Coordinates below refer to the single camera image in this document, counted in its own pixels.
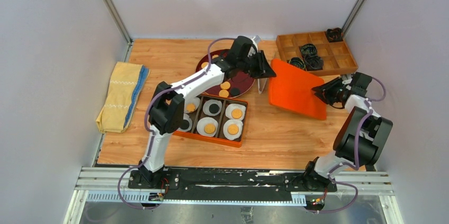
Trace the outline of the metal tongs white handle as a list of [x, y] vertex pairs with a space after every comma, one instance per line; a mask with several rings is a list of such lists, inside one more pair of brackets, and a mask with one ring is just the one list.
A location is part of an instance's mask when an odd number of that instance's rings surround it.
[[268, 78], [257, 79], [257, 82], [258, 82], [258, 93], [262, 94], [268, 82]]

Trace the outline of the orange box lid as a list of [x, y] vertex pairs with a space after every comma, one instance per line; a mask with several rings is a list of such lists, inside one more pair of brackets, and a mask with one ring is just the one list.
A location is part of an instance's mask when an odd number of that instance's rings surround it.
[[325, 81], [280, 59], [271, 61], [276, 77], [269, 79], [268, 103], [283, 110], [326, 120], [326, 104], [314, 95], [312, 88]]

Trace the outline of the orange compartment cookie box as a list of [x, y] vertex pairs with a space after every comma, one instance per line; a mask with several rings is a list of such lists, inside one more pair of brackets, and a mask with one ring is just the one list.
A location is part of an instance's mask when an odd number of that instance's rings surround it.
[[[219, 96], [212, 96], [212, 95], [207, 95], [207, 94], [201, 94], [198, 95], [196, 97], [199, 97], [201, 100], [201, 103], [198, 107], [198, 109], [192, 113], [189, 113], [189, 115], [191, 116], [192, 120], [193, 120], [193, 126], [192, 126], [192, 130], [191, 132], [181, 132], [181, 131], [175, 131], [174, 135], [176, 136], [182, 136], [185, 138], [189, 138], [189, 139], [195, 139], [195, 140], [200, 140], [200, 141], [206, 141], [206, 142], [210, 142], [210, 143], [214, 143], [214, 144], [219, 144], [219, 145], [224, 145], [224, 146], [230, 146], [230, 147], [236, 147], [239, 148], [242, 146], [243, 144], [243, 137], [244, 137], [244, 129], [245, 129], [245, 122], [246, 122], [246, 115], [248, 114], [248, 102], [243, 101], [243, 100], [235, 100], [235, 99], [231, 99], [231, 98], [225, 98], [225, 97], [219, 97]], [[217, 116], [211, 117], [208, 115], [205, 115], [203, 113], [203, 104], [207, 101], [207, 100], [219, 100], [222, 102], [222, 110], [221, 113], [218, 114]], [[225, 110], [226, 107], [231, 104], [241, 104], [244, 105], [246, 107], [246, 114], [244, 119], [242, 120], [243, 122], [243, 132], [241, 134], [241, 136], [237, 139], [237, 140], [228, 140], [224, 137], [222, 129], [223, 129], [223, 125], [226, 121], [230, 120], [226, 117], [225, 115]], [[204, 117], [211, 117], [214, 118], [215, 120], [217, 120], [218, 122], [218, 131], [215, 134], [214, 137], [205, 137], [202, 136], [200, 134], [198, 134], [196, 126], [197, 126], [197, 122]]]

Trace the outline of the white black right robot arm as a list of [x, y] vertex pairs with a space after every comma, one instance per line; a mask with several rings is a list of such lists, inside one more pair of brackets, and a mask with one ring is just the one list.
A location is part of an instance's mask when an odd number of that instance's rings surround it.
[[337, 77], [312, 88], [314, 95], [325, 104], [342, 104], [348, 117], [336, 136], [332, 151], [308, 162], [300, 179], [307, 190], [327, 187], [335, 175], [346, 168], [357, 171], [378, 161], [393, 122], [378, 114], [372, 106], [375, 99], [366, 95], [374, 80], [372, 76], [355, 72], [348, 80]]

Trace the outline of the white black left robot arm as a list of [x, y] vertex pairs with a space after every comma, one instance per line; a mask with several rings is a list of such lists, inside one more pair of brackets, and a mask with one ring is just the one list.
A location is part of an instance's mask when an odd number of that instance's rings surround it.
[[160, 82], [145, 114], [145, 128], [149, 132], [147, 148], [137, 169], [142, 182], [150, 189], [161, 185], [165, 152], [172, 134], [183, 121], [184, 105], [206, 90], [220, 85], [242, 71], [253, 79], [276, 77], [258, 44], [259, 36], [242, 35], [232, 40], [225, 56], [212, 58], [208, 65], [193, 75], [172, 83]]

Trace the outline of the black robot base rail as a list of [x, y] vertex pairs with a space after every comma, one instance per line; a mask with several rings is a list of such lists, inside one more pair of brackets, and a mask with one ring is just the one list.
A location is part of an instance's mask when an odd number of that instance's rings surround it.
[[363, 196], [392, 196], [385, 172], [343, 171], [328, 185], [306, 188], [301, 171], [166, 167], [153, 183], [120, 167], [84, 167], [75, 188], [86, 202], [118, 202], [134, 209], [161, 205], [242, 205], [322, 209], [332, 196], [354, 202]]

